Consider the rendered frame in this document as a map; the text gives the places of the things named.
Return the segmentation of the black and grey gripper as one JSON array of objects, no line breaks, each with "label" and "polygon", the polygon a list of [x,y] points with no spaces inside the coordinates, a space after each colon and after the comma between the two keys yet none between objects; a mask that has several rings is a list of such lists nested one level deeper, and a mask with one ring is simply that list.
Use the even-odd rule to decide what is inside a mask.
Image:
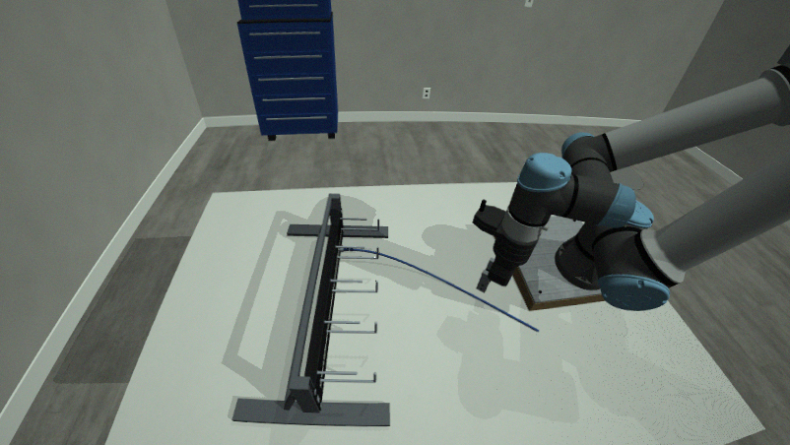
[{"label": "black and grey gripper", "polygon": [[476,289],[485,293],[491,281],[507,286],[517,266],[525,264],[530,258],[545,224],[539,227],[524,225],[507,210],[486,205],[482,200],[480,209],[475,213],[473,224],[480,230],[497,237],[494,242],[495,259],[491,257],[486,270],[483,270]]}]

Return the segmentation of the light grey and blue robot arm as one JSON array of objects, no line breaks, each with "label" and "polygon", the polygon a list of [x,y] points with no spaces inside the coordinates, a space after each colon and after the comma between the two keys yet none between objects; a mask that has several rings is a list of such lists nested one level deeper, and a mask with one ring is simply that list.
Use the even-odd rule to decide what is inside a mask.
[{"label": "light grey and blue robot arm", "polygon": [[508,211],[533,227],[551,215],[585,222],[556,252],[562,276],[600,289],[619,309],[658,308],[686,270],[790,220],[790,151],[659,230],[648,229],[652,213],[610,172],[771,123],[790,125],[790,62],[596,137],[575,133],[561,158],[530,156]]}]

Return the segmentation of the dark grey rack with hooks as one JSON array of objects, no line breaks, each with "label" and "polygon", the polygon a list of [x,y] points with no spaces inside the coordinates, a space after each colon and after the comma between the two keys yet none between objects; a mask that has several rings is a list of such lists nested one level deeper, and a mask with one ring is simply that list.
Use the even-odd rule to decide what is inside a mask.
[{"label": "dark grey rack with hooks", "polygon": [[[376,257],[341,256],[341,252],[349,251],[349,248],[364,248],[364,246],[342,246],[343,237],[388,238],[388,226],[379,226],[379,219],[377,226],[343,225],[343,220],[366,221],[366,219],[343,218],[342,213],[340,194],[329,194],[322,224],[290,224],[287,236],[318,237],[301,311],[286,397],[284,401],[237,398],[232,421],[328,426],[390,426],[390,403],[322,402],[324,382],[376,382],[376,372],[373,373],[373,380],[325,379],[325,374],[358,374],[326,371],[330,333],[377,333],[377,322],[374,323],[374,331],[331,330],[331,324],[361,323],[332,321],[335,292],[378,292],[378,281],[375,290],[336,289],[337,282],[362,283],[357,280],[337,280],[340,263],[338,258],[378,259],[379,254],[377,247]],[[329,216],[331,225],[328,225]],[[304,377],[300,376],[300,370],[325,235],[328,241],[304,372],[306,377]]]}]

